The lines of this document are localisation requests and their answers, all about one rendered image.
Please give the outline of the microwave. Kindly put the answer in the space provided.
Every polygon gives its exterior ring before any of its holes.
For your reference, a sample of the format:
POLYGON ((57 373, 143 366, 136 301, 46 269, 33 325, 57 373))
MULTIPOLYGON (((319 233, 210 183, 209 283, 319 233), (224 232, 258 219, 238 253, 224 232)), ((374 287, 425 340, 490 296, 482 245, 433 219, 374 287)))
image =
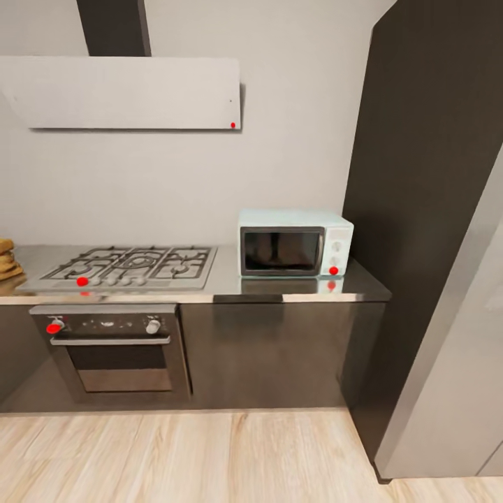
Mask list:
POLYGON ((328 209, 240 209, 239 276, 344 276, 354 225, 328 209))

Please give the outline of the popcorn bag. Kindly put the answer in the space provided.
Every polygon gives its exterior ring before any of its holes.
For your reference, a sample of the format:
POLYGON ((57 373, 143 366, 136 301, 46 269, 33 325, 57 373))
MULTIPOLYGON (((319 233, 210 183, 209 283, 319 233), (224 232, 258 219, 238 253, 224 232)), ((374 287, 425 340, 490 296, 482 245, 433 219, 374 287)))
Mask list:
POLYGON ((0 238, 0 281, 23 272, 23 268, 15 261, 15 254, 11 251, 14 248, 13 240, 0 238))

